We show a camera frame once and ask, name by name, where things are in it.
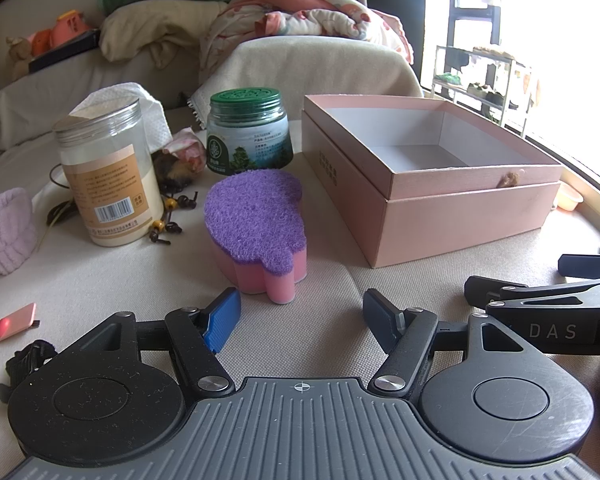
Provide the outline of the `purple pink sponge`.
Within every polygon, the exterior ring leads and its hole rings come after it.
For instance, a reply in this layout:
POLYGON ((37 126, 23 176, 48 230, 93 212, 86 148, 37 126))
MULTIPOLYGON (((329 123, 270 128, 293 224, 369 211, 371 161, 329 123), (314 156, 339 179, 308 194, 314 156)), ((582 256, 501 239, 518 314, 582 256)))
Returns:
POLYGON ((221 272, 248 295, 289 304, 308 273, 302 185, 278 169, 234 174, 210 188, 204 226, 221 272))

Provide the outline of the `brown furry plush toy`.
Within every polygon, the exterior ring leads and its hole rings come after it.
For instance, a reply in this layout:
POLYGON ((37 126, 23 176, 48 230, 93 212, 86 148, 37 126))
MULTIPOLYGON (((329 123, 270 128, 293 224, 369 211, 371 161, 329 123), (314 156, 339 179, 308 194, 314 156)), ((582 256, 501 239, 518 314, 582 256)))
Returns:
POLYGON ((162 195, 182 192, 204 169, 196 160, 179 159, 169 153, 155 152, 151 160, 162 195))

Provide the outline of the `white paper towel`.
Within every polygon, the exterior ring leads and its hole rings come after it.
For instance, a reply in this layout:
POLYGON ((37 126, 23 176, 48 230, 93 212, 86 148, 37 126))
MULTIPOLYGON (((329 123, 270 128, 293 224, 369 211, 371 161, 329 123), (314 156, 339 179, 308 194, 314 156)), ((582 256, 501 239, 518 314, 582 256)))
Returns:
POLYGON ((122 82, 96 90, 79 102, 69 115, 96 118, 135 101, 140 104, 147 146, 155 153, 172 140, 172 133, 162 104, 137 82, 122 82))

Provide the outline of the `lilac fluffy headband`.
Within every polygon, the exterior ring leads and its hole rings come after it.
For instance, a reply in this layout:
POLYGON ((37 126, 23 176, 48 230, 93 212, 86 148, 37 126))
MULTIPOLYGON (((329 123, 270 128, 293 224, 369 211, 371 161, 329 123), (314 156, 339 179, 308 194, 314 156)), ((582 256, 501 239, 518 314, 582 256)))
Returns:
POLYGON ((19 269, 38 242, 32 200, 24 188, 0 194, 0 275, 19 269))

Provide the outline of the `white table cloth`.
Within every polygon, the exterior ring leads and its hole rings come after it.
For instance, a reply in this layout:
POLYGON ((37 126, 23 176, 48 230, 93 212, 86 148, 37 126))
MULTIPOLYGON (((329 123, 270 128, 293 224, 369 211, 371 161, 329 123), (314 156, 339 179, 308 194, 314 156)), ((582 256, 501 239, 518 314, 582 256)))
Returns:
POLYGON ((562 168, 443 101, 312 96, 282 169, 211 171, 180 228, 129 148, 15 190, 0 276, 4 479, 591 479, 600 280, 520 287, 562 168))

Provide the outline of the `pink cardboard box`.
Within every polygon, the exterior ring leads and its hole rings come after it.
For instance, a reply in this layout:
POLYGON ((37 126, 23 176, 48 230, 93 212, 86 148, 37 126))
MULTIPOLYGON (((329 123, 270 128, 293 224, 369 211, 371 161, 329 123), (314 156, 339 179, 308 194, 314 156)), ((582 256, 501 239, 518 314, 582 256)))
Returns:
POLYGON ((539 229, 562 165, 445 100, 321 94, 302 153, 373 268, 539 229))

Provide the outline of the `pink small rectangular case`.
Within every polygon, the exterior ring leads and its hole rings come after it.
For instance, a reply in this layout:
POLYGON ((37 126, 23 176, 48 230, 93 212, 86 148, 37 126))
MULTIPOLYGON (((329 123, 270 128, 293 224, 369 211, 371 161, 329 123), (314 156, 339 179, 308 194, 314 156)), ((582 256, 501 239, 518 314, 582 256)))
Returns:
POLYGON ((0 318, 0 342, 38 327, 40 321, 35 318, 37 307, 35 302, 30 302, 4 318, 0 318))

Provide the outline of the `clear jar orange label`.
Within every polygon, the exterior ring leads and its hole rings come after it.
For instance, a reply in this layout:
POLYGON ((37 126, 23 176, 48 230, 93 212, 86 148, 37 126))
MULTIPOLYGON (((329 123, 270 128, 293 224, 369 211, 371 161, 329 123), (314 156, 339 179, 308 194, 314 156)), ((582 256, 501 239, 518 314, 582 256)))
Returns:
POLYGON ((163 214, 137 101, 96 118, 54 125, 62 171, 91 240, 133 243, 163 214))

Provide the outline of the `metal shoe rack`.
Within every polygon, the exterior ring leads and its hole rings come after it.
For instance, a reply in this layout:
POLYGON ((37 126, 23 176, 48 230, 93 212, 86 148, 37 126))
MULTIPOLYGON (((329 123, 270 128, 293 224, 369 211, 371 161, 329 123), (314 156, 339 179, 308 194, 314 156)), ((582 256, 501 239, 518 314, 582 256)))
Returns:
POLYGON ((431 92, 520 136, 526 135, 537 88, 532 68, 510 54, 437 46, 431 92))

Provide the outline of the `green lid jar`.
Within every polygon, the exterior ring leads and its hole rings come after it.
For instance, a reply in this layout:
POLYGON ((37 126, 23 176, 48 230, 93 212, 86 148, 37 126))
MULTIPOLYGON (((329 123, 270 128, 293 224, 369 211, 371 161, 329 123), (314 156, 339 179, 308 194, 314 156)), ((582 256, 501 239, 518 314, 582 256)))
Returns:
POLYGON ((282 169, 294 158, 280 92, 239 88, 215 93, 207 119, 207 165, 223 176, 282 169))

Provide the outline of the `beige sofa cover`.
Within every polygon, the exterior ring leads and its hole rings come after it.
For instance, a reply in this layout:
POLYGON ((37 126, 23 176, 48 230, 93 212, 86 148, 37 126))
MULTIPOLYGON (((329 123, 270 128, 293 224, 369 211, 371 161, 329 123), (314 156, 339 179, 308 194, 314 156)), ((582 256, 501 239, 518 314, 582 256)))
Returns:
POLYGON ((280 91, 289 119, 300 117, 309 94, 421 96, 414 70, 400 54, 364 41, 337 37, 271 37, 240 44, 205 81, 196 55, 179 50, 159 70, 147 51, 128 62, 109 62, 97 51, 25 76, 0 90, 0 154, 50 132, 90 93, 137 82, 164 108, 193 100, 199 119, 222 90, 270 87, 280 91))

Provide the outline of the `cream pillow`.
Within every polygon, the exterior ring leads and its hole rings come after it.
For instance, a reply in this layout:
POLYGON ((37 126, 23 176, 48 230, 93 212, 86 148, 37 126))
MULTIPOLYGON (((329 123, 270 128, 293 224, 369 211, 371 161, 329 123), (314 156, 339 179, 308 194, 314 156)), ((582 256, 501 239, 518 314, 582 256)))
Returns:
POLYGON ((100 26, 99 47, 109 62, 129 61, 147 49, 157 68, 179 50, 197 54, 201 39, 226 9, 222 1, 144 0, 120 6, 100 26))

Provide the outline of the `orange plush toy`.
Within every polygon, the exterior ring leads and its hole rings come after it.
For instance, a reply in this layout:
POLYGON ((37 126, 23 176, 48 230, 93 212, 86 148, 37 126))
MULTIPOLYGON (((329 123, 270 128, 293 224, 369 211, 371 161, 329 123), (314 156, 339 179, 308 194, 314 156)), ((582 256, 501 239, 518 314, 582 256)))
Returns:
POLYGON ((61 14, 56 18, 55 25, 52 28, 39 30, 28 37, 32 56, 37 58, 92 29, 93 27, 84 20, 83 14, 77 10, 61 14))

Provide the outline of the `pink floral blanket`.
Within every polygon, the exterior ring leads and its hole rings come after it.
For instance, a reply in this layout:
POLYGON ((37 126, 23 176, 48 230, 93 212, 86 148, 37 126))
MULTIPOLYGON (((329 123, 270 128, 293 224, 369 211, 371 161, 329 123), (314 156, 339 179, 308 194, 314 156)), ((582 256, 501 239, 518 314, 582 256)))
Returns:
POLYGON ((200 79, 208 79, 243 42, 275 36, 360 40, 414 62, 400 18, 358 0, 230 0, 200 40, 200 79))

